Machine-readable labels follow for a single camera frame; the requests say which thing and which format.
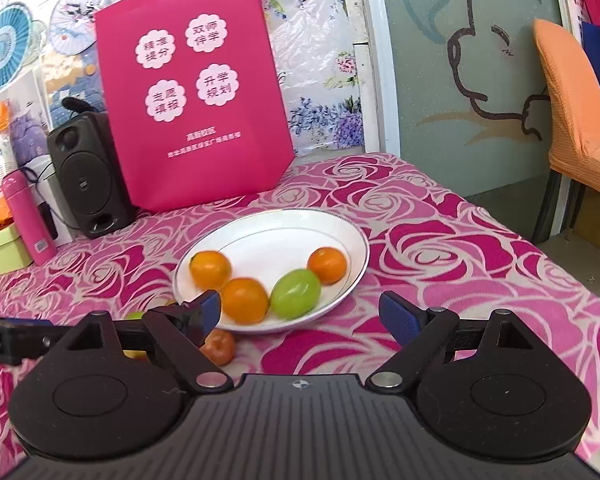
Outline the pale green box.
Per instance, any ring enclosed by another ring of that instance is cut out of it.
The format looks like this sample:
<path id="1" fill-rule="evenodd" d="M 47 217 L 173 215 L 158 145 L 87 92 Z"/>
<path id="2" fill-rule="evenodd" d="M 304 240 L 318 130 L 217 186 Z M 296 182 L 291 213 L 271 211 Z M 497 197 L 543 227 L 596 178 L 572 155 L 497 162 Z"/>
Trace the pale green box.
<path id="1" fill-rule="evenodd" d="M 26 268 L 32 262 L 16 226 L 12 223 L 0 229 L 0 275 Z"/>

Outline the pink tote bag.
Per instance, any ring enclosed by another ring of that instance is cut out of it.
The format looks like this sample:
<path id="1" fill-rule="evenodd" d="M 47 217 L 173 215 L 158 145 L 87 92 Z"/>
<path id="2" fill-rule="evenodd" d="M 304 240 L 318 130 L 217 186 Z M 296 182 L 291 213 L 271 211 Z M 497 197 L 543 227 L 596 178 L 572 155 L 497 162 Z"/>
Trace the pink tote bag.
<path id="1" fill-rule="evenodd" d="M 120 0 L 95 27 L 135 206 L 167 211 L 274 188 L 294 148 L 261 0 Z"/>

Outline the blue paper fan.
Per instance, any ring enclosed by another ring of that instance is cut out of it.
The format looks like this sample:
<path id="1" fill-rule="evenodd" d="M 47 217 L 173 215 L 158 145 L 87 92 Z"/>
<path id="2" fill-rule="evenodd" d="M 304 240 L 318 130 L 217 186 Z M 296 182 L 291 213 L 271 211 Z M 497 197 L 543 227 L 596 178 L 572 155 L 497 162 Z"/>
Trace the blue paper fan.
<path id="1" fill-rule="evenodd" d="M 29 47 L 32 18 L 20 2 L 0 10 L 0 89 L 15 79 Z"/>

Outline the orange left in plate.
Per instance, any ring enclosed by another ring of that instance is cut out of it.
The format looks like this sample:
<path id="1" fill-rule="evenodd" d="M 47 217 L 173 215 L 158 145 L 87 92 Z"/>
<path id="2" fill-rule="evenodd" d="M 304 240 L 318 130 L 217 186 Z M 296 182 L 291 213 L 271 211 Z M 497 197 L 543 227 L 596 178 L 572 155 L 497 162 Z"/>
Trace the orange left in plate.
<path id="1" fill-rule="evenodd" d="M 189 273 L 200 290 L 221 290 L 232 277 L 232 265 L 222 252 L 204 250 L 189 260 Z"/>

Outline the pink thermos bottle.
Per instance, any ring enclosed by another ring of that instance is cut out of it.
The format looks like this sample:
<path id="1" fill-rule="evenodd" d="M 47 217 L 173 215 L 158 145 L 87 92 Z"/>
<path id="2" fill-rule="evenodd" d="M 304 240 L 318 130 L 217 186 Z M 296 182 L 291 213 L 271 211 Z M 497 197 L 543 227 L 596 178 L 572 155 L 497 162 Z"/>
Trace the pink thermos bottle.
<path id="1" fill-rule="evenodd" d="M 42 266 L 55 257 L 57 249 L 23 172 L 17 169 L 6 174 L 2 190 L 23 243 L 35 264 Z"/>

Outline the green fruit in plate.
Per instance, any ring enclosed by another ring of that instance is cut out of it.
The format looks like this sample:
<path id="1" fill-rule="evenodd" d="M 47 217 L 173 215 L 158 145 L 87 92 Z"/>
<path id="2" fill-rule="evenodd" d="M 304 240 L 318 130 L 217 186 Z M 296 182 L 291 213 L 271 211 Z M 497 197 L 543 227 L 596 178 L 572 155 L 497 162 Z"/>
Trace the green fruit in plate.
<path id="1" fill-rule="evenodd" d="M 321 288 L 320 280 L 312 271 L 290 271 L 274 285 L 270 298 L 271 309 L 284 320 L 300 318 L 317 305 Z"/>

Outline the orange right in plate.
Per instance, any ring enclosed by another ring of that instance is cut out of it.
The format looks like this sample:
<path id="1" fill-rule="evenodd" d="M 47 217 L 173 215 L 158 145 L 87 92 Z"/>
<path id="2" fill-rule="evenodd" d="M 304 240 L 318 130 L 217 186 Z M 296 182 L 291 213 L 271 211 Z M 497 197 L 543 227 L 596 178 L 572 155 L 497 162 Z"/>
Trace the orange right in plate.
<path id="1" fill-rule="evenodd" d="M 333 247 L 320 247 L 309 256 L 306 267 L 323 285 L 339 282 L 348 270 L 347 258 Z"/>

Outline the white device box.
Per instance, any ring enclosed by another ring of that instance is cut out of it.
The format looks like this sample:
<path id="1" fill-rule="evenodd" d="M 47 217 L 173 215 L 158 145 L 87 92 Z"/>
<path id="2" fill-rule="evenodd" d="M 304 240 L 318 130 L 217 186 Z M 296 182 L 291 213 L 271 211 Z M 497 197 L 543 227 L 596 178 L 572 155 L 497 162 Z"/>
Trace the white device box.
<path id="1" fill-rule="evenodd" d="M 38 212 L 57 247 L 72 243 L 80 234 L 55 174 L 50 155 L 41 155 L 22 168 Z"/>

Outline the orange fabric chair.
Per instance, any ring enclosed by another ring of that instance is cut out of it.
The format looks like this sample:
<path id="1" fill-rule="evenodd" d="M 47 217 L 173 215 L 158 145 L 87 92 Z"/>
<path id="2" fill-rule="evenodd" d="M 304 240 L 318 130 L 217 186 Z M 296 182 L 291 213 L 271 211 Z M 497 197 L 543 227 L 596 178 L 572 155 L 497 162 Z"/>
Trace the orange fabric chair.
<path id="1" fill-rule="evenodd" d="M 537 243 L 562 177 L 600 192 L 600 85 L 571 32 L 538 18 L 533 33 L 552 114 L 550 175 L 531 237 Z"/>

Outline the orange in plate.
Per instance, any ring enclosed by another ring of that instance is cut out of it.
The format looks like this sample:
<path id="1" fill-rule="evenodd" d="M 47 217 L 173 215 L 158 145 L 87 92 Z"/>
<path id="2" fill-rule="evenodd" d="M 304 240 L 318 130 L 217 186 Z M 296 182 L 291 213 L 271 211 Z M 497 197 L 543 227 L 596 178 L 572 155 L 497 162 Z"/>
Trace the orange in plate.
<path id="1" fill-rule="evenodd" d="M 339 282 L 348 270 L 347 258 L 333 247 L 320 247 L 309 256 L 306 267 L 323 285 Z"/>
<path id="2" fill-rule="evenodd" d="M 222 252 L 204 250 L 189 260 L 189 273 L 200 290 L 221 290 L 232 277 L 232 265 Z"/>

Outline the white round plate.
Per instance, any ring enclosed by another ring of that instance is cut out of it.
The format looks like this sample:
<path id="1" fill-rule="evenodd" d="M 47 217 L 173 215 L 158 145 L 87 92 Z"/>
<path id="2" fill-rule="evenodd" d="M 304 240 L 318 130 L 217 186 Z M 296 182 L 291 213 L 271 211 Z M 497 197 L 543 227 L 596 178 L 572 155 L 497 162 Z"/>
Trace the white round plate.
<path id="1" fill-rule="evenodd" d="M 220 330 L 236 334 L 270 334 L 311 323 L 343 302 L 362 280 L 370 261 L 370 244 L 351 221 L 316 208 L 273 209 L 248 214 L 196 240 L 181 258 L 172 278 L 176 301 L 189 301 L 201 294 L 188 264 L 202 250 L 216 250 L 230 260 L 236 278 L 255 278 L 270 292 L 286 273 L 308 263 L 314 250 L 332 247 L 343 253 L 347 272 L 321 290 L 317 305 L 295 320 L 284 320 L 270 312 L 256 324 L 240 325 L 226 314 Z"/>

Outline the black speaker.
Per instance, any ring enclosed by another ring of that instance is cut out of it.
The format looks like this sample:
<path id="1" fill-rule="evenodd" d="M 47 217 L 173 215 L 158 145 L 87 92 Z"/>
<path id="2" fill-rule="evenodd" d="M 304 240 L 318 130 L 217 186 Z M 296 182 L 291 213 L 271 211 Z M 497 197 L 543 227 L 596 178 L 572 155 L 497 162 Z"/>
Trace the black speaker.
<path id="1" fill-rule="evenodd" d="M 47 147 L 74 226 L 90 240 L 135 219 L 108 115 L 74 96 L 61 101 L 73 116 L 47 137 Z"/>

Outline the large front orange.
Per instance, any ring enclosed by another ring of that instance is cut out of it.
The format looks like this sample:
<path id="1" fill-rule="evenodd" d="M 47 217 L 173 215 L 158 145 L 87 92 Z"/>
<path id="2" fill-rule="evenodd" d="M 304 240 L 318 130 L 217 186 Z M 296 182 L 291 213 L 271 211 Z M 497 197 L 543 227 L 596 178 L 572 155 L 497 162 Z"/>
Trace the large front orange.
<path id="1" fill-rule="evenodd" d="M 222 312 L 235 323 L 260 323 L 268 313 L 270 300 L 263 285 L 254 278 L 232 278 L 221 290 Z"/>

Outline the red-orange persimmon on table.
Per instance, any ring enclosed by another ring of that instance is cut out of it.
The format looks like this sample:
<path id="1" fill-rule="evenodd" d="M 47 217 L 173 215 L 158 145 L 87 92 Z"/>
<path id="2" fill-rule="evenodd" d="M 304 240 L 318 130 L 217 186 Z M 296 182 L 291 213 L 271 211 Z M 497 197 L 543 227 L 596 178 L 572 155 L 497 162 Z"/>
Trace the red-orange persimmon on table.
<path id="1" fill-rule="evenodd" d="M 216 366 L 222 367 L 233 361 L 236 342 L 231 333 L 215 328 L 199 350 Z"/>

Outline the green fruit on table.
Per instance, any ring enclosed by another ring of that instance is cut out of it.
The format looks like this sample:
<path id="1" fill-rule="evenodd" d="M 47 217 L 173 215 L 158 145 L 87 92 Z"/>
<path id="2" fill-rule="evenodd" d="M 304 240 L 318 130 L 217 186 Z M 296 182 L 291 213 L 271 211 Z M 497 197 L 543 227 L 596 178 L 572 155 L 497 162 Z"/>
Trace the green fruit on table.
<path id="1" fill-rule="evenodd" d="M 124 319 L 125 321 L 136 321 L 136 320 L 140 320 L 143 317 L 143 312 L 142 311 L 135 311 L 135 312 L 130 312 L 127 315 L 125 315 Z"/>

